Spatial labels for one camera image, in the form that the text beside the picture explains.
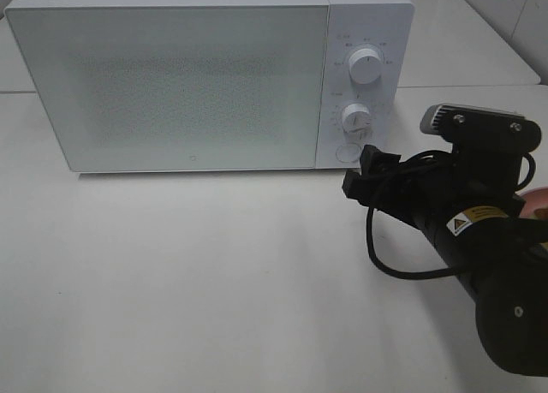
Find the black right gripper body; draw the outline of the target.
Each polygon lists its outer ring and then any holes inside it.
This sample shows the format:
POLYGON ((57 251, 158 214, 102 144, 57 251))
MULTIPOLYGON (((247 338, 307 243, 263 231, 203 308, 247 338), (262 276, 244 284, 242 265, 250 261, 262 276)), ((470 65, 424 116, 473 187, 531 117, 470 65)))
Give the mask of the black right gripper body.
POLYGON ((516 194, 533 179, 531 153, 508 154, 454 148, 430 150, 402 161, 382 175, 363 175, 366 232, 381 211, 432 235, 471 208, 488 207, 517 217, 524 200, 516 194))

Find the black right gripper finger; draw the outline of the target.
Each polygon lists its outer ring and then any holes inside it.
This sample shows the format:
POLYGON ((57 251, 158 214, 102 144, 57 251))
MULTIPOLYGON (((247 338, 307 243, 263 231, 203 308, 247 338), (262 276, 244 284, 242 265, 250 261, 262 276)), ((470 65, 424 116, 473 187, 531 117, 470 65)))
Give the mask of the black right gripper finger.
POLYGON ((347 199, 360 201, 362 197, 361 174, 355 170, 347 170, 343 178, 342 191, 347 199))
POLYGON ((364 145, 360 155, 362 175, 382 175, 393 170, 401 160, 399 154, 383 152, 373 145, 364 145))

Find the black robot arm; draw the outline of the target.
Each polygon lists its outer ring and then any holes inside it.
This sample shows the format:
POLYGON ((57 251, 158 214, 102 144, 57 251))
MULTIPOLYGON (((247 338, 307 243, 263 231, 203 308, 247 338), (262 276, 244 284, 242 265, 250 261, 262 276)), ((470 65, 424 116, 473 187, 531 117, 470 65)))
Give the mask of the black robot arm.
POLYGON ((425 281, 455 277, 474 301, 475 325, 488 357, 519 375, 547 374, 547 224, 520 217, 523 200, 496 194, 458 151, 428 150, 402 159, 366 146, 342 190, 366 208, 366 227, 381 211, 417 229, 444 267, 401 271, 366 251, 384 274, 425 281))

